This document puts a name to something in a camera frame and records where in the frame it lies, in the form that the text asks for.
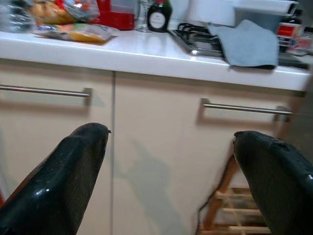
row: food package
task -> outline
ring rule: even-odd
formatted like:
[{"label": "food package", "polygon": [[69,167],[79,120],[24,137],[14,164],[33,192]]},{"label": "food package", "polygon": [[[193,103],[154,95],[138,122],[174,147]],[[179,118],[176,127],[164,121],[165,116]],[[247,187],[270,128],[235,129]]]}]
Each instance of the food package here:
[{"label": "food package", "polygon": [[99,16],[96,0],[35,0],[31,8],[37,24],[88,23]]},{"label": "food package", "polygon": [[112,36],[117,36],[118,32],[119,30],[116,28],[86,23],[42,24],[33,31],[34,34],[47,38],[99,44],[105,43]]}]

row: metal handle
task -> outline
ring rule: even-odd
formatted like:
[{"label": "metal handle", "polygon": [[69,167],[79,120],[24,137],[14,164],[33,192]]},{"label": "metal handle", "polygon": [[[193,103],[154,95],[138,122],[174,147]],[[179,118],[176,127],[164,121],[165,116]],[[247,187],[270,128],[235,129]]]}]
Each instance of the metal handle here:
[{"label": "metal handle", "polygon": [[28,92],[28,93],[39,93],[39,94],[74,96],[74,97],[85,98],[86,100],[90,100],[92,97],[91,88],[84,88],[82,92],[72,92],[72,91],[62,91],[62,90],[53,90],[53,89],[33,88],[33,87],[17,87],[17,86],[0,85],[0,90],[13,91],[13,92]]},{"label": "metal handle", "polygon": [[254,113],[264,113],[264,114],[287,115],[287,116],[292,115],[292,112],[287,109],[277,110],[277,109],[263,109],[263,108],[254,108],[254,107],[246,107],[246,106],[213,104],[207,98],[202,98],[201,104],[205,108],[211,108],[211,109],[226,109],[226,110],[236,110],[236,111],[245,111],[245,112],[254,112]]}]

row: gray towel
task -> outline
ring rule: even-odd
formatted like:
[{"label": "gray towel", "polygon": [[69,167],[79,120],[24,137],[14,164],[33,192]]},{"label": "gray towel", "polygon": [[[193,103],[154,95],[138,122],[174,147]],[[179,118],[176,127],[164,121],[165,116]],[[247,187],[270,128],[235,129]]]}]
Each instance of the gray towel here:
[{"label": "gray towel", "polygon": [[243,20],[236,28],[208,25],[212,35],[219,37],[224,56],[232,66],[273,69],[278,64],[277,36],[249,20]]}]

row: plastic bag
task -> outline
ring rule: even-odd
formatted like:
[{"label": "plastic bag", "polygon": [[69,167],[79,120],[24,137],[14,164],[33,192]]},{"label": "plastic bag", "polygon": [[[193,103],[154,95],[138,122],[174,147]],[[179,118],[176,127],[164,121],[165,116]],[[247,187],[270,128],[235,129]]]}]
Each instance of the plastic bag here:
[{"label": "plastic bag", "polygon": [[35,26],[27,12],[31,0],[0,0],[0,31],[12,33],[30,32]]},{"label": "plastic bag", "polygon": [[96,0],[35,0],[31,12],[37,24],[88,23],[99,16]]},{"label": "plastic bag", "polygon": [[112,36],[117,36],[119,30],[100,24],[74,23],[65,25],[43,24],[37,26],[34,34],[47,38],[66,41],[105,43]]}]

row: cream cabinet door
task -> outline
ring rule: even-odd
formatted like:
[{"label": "cream cabinet door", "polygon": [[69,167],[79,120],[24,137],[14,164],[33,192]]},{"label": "cream cabinet door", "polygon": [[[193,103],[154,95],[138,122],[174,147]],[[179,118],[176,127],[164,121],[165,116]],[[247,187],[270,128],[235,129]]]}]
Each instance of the cream cabinet door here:
[{"label": "cream cabinet door", "polygon": [[[66,91],[93,89],[90,105],[71,96],[0,91],[0,167],[10,194],[80,125],[112,125],[112,72],[0,60],[0,84]],[[110,142],[79,235],[110,232]]]},{"label": "cream cabinet door", "polygon": [[[113,235],[191,235],[218,182],[233,134],[273,134],[273,115],[201,107],[211,102],[272,108],[291,93],[117,73]],[[242,175],[235,185],[246,184]]]}]

